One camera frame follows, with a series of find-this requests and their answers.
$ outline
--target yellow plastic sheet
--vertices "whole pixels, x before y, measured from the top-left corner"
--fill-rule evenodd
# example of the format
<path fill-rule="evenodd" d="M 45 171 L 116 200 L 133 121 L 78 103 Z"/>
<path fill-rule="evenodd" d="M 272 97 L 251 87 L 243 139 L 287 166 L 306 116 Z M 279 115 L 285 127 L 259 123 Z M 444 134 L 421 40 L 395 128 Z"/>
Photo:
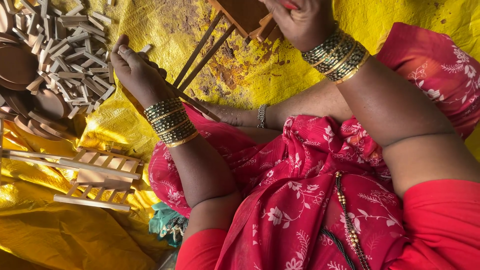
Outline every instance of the yellow plastic sheet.
<path fill-rule="evenodd" d="M 64 10 L 76 5 L 52 2 Z M 89 2 L 87 12 L 104 12 L 116 20 L 108 30 L 112 42 L 126 33 L 134 49 L 153 44 L 149 56 L 169 71 L 170 82 L 216 15 L 204 0 L 117 0 L 115 7 L 106 2 Z M 447 33 L 480 59 L 480 49 L 475 47 L 480 36 L 479 0 L 334 0 L 334 4 L 341 27 L 370 51 L 394 22 L 405 22 Z M 223 22 L 213 34 L 215 40 L 226 28 Z M 251 109 L 278 103 L 321 79 L 287 41 L 253 41 L 247 47 L 241 42 L 238 35 L 230 37 L 186 93 Z M 212 44 L 213 40 L 208 42 L 207 49 Z M 50 142 L 6 124 L 4 147 L 73 156 L 77 145 L 99 149 L 117 145 L 148 162 L 157 137 L 139 114 L 137 102 L 124 88 L 118 89 L 86 120 L 76 119 L 76 129 L 83 133 L 80 140 Z M 467 146 L 480 160 L 480 128 Z M 146 166 L 143 179 L 134 182 L 137 192 L 128 198 L 133 205 L 130 212 L 54 202 L 54 194 L 71 187 L 69 180 L 75 175 L 70 171 L 3 159 L 1 172 L 2 269 L 144 270 L 152 269 L 169 249 L 147 233 L 153 214 L 150 206 L 159 200 L 149 187 Z"/>

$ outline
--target red sleeve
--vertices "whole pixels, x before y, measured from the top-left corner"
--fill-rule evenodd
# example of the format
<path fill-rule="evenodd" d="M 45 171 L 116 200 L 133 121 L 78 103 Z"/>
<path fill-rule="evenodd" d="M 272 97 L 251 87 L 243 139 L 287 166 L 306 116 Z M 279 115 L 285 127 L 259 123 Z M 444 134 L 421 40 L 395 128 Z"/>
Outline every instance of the red sleeve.
<path fill-rule="evenodd" d="M 390 269 L 478 269 L 479 183 L 421 183 L 405 193 L 403 205 L 404 229 L 412 243 Z"/>
<path fill-rule="evenodd" d="M 221 229 L 199 231 L 180 247 L 175 270 L 213 270 L 220 257 L 227 232 Z"/>

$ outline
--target silver bracelet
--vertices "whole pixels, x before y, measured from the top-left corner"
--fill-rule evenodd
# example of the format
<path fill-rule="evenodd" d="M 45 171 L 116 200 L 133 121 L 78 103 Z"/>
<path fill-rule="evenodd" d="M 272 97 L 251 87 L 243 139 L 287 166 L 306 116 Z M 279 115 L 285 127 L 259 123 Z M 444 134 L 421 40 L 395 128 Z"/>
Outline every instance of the silver bracelet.
<path fill-rule="evenodd" d="M 265 128 L 265 113 L 267 111 L 267 105 L 263 104 L 258 108 L 258 120 L 262 121 L 257 127 Z"/>

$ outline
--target pile of wooden pieces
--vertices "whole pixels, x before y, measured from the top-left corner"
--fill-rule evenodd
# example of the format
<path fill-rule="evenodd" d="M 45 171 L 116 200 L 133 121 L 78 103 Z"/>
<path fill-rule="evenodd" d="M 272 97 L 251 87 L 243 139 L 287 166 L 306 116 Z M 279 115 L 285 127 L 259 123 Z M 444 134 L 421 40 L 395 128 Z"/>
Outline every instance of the pile of wooden pieces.
<path fill-rule="evenodd" d="M 116 89 L 103 25 L 114 21 L 98 12 L 82 15 L 81 0 L 65 14 L 49 0 L 37 0 L 39 6 L 20 0 L 24 5 L 20 11 L 12 0 L 3 1 L 0 96 L 7 110 L 0 114 L 31 134 L 52 140 L 75 138 L 66 131 L 69 119 L 97 110 Z"/>

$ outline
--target hand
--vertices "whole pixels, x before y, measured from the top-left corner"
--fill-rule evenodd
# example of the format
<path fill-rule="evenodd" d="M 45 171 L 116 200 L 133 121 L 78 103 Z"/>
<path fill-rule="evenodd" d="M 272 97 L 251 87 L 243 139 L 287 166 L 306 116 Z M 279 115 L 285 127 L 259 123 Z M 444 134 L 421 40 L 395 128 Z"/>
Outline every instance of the hand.
<path fill-rule="evenodd" d="M 322 44 L 335 30 L 332 0 L 259 0 L 285 37 L 302 52 Z"/>
<path fill-rule="evenodd" d="M 129 48 L 129 42 L 127 35 L 121 35 L 110 57 L 120 82 L 144 108 L 174 98 L 164 81 L 166 71 L 150 62 L 146 54 L 139 55 Z"/>

